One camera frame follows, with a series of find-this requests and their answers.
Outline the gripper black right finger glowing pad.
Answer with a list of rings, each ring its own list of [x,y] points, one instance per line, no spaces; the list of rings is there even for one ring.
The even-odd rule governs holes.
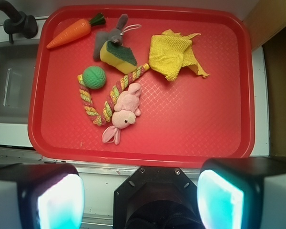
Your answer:
[[[286,157],[208,159],[197,204],[206,229],[286,229]]]

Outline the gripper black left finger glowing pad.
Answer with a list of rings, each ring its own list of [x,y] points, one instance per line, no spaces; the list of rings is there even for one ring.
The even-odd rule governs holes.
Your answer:
[[[78,229],[84,184],[71,164],[0,164],[0,229]]]

